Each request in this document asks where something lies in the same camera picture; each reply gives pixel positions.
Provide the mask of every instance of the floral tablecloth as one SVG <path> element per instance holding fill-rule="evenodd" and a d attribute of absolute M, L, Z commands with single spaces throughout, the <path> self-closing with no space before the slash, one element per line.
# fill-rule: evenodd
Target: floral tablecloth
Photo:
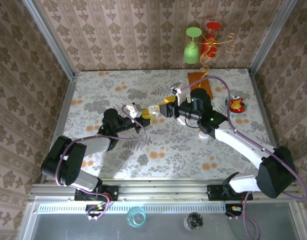
<path fill-rule="evenodd" d="M 102 125 L 103 112 L 115 108 L 122 115 L 123 104 L 135 102 L 142 108 L 161 103 L 170 96 L 170 86 L 188 84 L 187 73 L 196 70 L 136 70 L 81 72 L 66 121 L 64 135 L 80 138 L 94 135 Z M 246 69 L 212 69 L 210 76 L 224 79 L 232 94 L 245 99 L 247 110 L 232 114 L 236 127 L 249 136 L 269 143 L 252 83 Z M 211 79 L 216 111 L 227 115 L 227 91 Z M 196 126 L 193 121 L 188 124 Z M 101 178 L 190 177 L 226 178 L 233 172 L 254 172 L 256 168 L 230 146 L 212 139 L 200 139 L 198 129 L 182 126 L 174 118 L 156 117 L 139 141 L 119 141 L 108 152 L 86 156 L 81 169 Z M 119 134 L 136 137 L 134 129 Z"/>

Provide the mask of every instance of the clear glass cup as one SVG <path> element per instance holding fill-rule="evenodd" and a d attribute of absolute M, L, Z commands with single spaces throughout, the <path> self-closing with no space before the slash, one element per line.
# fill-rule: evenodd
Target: clear glass cup
<path fill-rule="evenodd" d="M 146 221 L 146 212 L 140 206 L 130 208 L 127 213 L 127 222 L 131 227 L 139 228 Z"/>

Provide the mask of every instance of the white vent grate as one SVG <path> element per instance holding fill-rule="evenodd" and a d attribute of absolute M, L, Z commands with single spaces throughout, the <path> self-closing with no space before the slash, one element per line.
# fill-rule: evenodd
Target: white vent grate
<path fill-rule="evenodd" d="M 107 211 L 110 214 L 126 214 L 129 209 L 140 206 L 147 214 L 186 214 L 197 212 L 201 214 L 220 214 L 225 213 L 224 203 L 207 204 L 113 204 Z M 65 206 L 61 203 L 47 204 L 39 206 L 39 214 L 84 214 L 86 206 Z"/>

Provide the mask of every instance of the table surface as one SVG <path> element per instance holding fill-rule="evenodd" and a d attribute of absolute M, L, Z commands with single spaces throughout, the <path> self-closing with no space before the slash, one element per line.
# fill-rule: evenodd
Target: table surface
<path fill-rule="evenodd" d="M 161 103 L 170 96 L 170 86 L 188 85 L 189 72 L 197 70 L 136 70 L 81 72 L 66 120 L 64 135 L 81 138 L 95 135 L 102 125 L 103 112 L 115 108 L 123 115 L 123 104 L 135 102 L 142 108 Z M 211 69 L 209 76 L 226 81 L 230 93 L 243 97 L 247 110 L 230 114 L 237 129 L 269 143 L 261 111 L 247 69 Z M 226 114 L 227 91 L 211 79 L 214 110 Z M 188 124 L 196 126 L 194 121 Z M 200 139 L 199 130 L 182 126 L 162 115 L 146 127 L 139 141 L 119 141 L 108 152 L 86 156 L 81 169 L 101 178 L 208 178 L 224 179 L 234 172 L 254 173 L 257 169 L 244 156 L 216 139 Z M 120 137 L 134 138 L 134 129 Z"/>

